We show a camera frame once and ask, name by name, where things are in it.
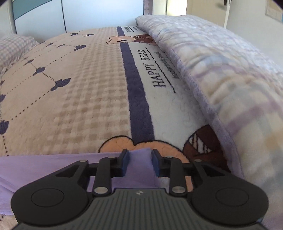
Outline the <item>white room door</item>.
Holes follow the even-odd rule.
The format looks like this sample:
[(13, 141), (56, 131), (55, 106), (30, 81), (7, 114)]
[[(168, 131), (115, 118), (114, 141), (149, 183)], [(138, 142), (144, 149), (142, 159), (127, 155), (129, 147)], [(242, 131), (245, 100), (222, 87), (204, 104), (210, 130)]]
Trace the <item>white room door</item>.
[(195, 15), (226, 28), (231, 0), (189, 0), (186, 14)]

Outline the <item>checked purple pillow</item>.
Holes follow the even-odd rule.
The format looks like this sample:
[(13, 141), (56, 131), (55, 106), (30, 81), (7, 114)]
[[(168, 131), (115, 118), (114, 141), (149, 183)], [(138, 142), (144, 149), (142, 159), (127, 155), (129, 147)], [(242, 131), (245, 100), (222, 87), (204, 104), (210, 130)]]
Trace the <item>checked purple pillow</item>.
[(33, 37), (10, 34), (1, 38), (1, 77), (20, 60), (37, 42)]

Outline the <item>folded checked quilt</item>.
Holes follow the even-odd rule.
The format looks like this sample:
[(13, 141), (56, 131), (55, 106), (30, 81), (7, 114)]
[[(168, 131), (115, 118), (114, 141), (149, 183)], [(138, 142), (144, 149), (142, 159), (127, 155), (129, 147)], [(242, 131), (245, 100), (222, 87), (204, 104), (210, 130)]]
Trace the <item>folded checked quilt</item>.
[(282, 70), (242, 37), (193, 15), (143, 15), (219, 139), (231, 172), (269, 198), (263, 219), (282, 229)]

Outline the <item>beige patterned bed blanket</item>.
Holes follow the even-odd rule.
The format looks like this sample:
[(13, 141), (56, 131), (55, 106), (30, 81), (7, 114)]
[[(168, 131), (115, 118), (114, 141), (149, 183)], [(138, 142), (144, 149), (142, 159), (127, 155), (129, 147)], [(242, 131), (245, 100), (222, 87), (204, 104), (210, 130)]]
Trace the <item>beige patterned bed blanket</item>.
[(36, 45), (1, 77), (1, 229), (12, 229), (13, 193), (24, 183), (91, 154), (128, 149), (130, 186), (167, 187), (150, 151), (227, 171), (222, 146), (188, 85), (137, 27), (66, 33)]

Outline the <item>white and teal wardrobe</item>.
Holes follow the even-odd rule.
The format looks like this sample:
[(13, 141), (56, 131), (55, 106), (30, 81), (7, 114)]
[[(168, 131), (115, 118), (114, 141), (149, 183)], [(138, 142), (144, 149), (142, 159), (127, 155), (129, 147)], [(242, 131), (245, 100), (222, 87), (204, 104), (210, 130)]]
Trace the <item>white and teal wardrobe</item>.
[(144, 13), (144, 2), (137, 0), (54, 0), (12, 2), (15, 30), (43, 42), (55, 36), (81, 30), (135, 25)]

